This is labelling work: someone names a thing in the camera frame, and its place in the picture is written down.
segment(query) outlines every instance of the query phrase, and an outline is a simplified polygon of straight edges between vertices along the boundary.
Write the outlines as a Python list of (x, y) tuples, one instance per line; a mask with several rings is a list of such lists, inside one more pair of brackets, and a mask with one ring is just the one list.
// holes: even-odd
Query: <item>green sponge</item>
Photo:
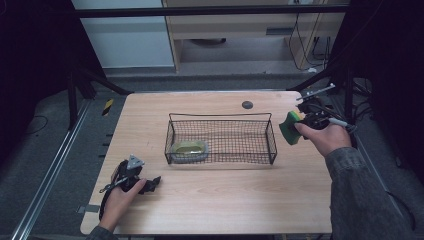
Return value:
[(302, 119), (299, 112), (290, 111), (287, 113), (286, 120), (279, 125), (281, 133), (290, 145), (296, 144), (302, 136), (294, 127), (294, 124)]

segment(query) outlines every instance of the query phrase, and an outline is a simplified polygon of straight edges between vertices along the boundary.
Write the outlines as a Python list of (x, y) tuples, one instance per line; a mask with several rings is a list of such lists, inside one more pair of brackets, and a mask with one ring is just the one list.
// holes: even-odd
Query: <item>yellow tape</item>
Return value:
[(102, 116), (107, 116), (109, 114), (110, 108), (112, 107), (113, 98), (107, 100), (105, 107), (103, 108)]

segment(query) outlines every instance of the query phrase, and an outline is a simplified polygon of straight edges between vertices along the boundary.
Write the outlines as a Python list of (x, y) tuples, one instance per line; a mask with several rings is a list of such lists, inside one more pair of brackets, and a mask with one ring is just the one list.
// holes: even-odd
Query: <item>wooden table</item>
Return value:
[[(290, 146), (278, 124), (296, 109), (298, 92), (178, 92), (129, 95), (89, 204), (130, 154), (146, 162), (142, 177), (162, 176), (154, 193), (136, 197), (115, 234), (329, 233), (331, 179), (310, 141)], [(243, 101), (252, 109), (244, 109)], [(165, 155), (169, 113), (272, 113), (278, 155), (273, 165), (171, 164)], [(81, 231), (98, 224), (85, 213)]]

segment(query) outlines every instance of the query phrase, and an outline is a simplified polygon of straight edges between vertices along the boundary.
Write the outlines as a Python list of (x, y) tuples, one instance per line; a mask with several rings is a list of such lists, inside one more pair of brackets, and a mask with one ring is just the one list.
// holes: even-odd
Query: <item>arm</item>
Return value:
[(331, 179), (331, 223), (338, 239), (414, 239), (407, 221), (371, 174), (344, 128), (314, 130), (295, 124), (325, 157)]
[(146, 184), (146, 179), (138, 181), (128, 192), (115, 187), (107, 199), (105, 212), (99, 225), (96, 226), (86, 240), (117, 240), (113, 235), (119, 219), (126, 213), (128, 207)]

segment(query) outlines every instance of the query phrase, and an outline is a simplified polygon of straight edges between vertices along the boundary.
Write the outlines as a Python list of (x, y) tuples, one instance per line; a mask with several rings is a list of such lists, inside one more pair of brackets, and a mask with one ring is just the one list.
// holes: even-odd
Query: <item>white cabinet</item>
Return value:
[[(76, 9), (162, 7), (160, 0), (72, 0)], [(164, 17), (86, 18), (81, 22), (104, 69), (174, 67)]]

